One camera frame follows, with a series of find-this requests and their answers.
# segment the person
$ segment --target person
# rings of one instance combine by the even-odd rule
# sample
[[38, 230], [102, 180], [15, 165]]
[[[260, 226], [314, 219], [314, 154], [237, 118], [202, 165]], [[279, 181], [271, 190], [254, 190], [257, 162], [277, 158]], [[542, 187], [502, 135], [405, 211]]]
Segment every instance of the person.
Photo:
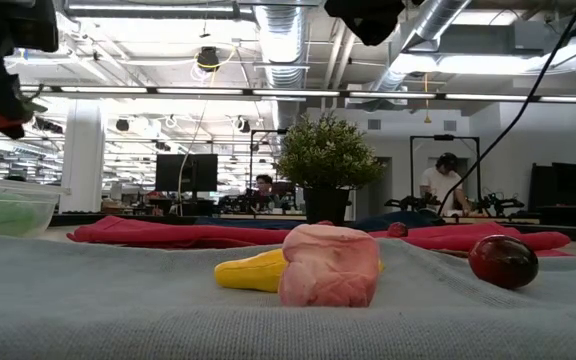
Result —
[[269, 175], [264, 174], [258, 175], [256, 180], [257, 192], [255, 195], [258, 197], [258, 202], [257, 206], [255, 206], [255, 210], [257, 212], [267, 211], [281, 206], [279, 197], [272, 193], [272, 178]]
[[259, 189], [259, 195], [269, 195], [272, 191], [272, 178], [270, 175], [258, 175], [257, 188]]
[[[448, 191], [461, 180], [461, 176], [455, 172], [456, 169], [457, 156], [455, 154], [445, 153], [441, 155], [435, 167], [426, 169], [421, 176], [421, 196], [430, 193], [437, 196], [439, 201], [443, 201]], [[470, 204], [464, 195], [463, 187], [459, 185], [448, 197], [442, 215], [455, 209], [455, 198], [461, 204], [464, 215], [470, 212]]]

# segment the computer monitor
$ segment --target computer monitor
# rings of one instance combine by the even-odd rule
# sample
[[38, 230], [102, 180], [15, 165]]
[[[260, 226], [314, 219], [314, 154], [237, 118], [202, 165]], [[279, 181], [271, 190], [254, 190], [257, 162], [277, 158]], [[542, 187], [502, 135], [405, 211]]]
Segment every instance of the computer monitor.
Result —
[[[184, 157], [182, 154], [157, 155], [156, 191], [178, 191]], [[216, 154], [188, 155], [181, 176], [181, 191], [217, 191], [217, 167]]]

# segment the white pillar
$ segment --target white pillar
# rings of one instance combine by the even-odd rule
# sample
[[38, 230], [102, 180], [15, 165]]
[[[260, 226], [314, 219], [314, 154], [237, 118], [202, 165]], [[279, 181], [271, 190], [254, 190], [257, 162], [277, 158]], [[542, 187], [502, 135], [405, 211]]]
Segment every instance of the white pillar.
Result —
[[99, 100], [71, 100], [66, 123], [66, 145], [59, 212], [101, 209], [106, 119]]

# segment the black pot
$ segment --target black pot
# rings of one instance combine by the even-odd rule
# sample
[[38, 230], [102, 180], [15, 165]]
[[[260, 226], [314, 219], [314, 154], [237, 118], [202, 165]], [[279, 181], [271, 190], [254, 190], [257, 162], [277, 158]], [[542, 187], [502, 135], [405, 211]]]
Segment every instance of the black pot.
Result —
[[306, 219], [309, 224], [328, 220], [337, 226], [344, 224], [350, 190], [305, 188]]

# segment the metal frame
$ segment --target metal frame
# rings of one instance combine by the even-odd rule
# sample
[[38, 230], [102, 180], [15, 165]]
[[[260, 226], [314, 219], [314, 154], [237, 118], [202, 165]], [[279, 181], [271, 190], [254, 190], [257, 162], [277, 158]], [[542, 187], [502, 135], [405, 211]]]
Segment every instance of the metal frame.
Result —
[[[34, 95], [39, 90], [37, 85], [22, 85], [21, 92]], [[190, 99], [190, 100], [292, 100], [322, 98], [353, 98], [382, 100], [427, 100], [427, 101], [472, 101], [523, 103], [526, 95], [499, 94], [458, 94], [407, 92], [375, 92], [350, 90], [310, 90], [310, 89], [249, 89], [249, 88], [206, 88], [206, 87], [134, 87], [134, 86], [75, 86], [50, 85], [41, 91], [42, 97], [67, 97], [70, 99]], [[531, 103], [542, 104], [576, 104], [574, 95], [535, 95], [528, 99]]]
[[278, 130], [251, 130], [250, 131], [250, 174], [248, 174], [248, 186], [252, 189], [252, 157], [254, 156], [254, 148], [255, 148], [255, 134], [278, 134], [278, 135], [285, 135], [288, 133], [286, 129], [278, 129]]
[[[431, 139], [434, 141], [454, 141], [454, 140], [472, 140], [475, 142], [477, 159], [481, 157], [480, 140], [478, 136], [454, 136], [454, 135], [434, 135], [434, 136], [411, 136], [410, 137], [410, 196], [415, 196], [415, 156], [414, 143], [415, 139]], [[481, 196], [481, 168], [477, 166], [477, 199], [482, 200]]]

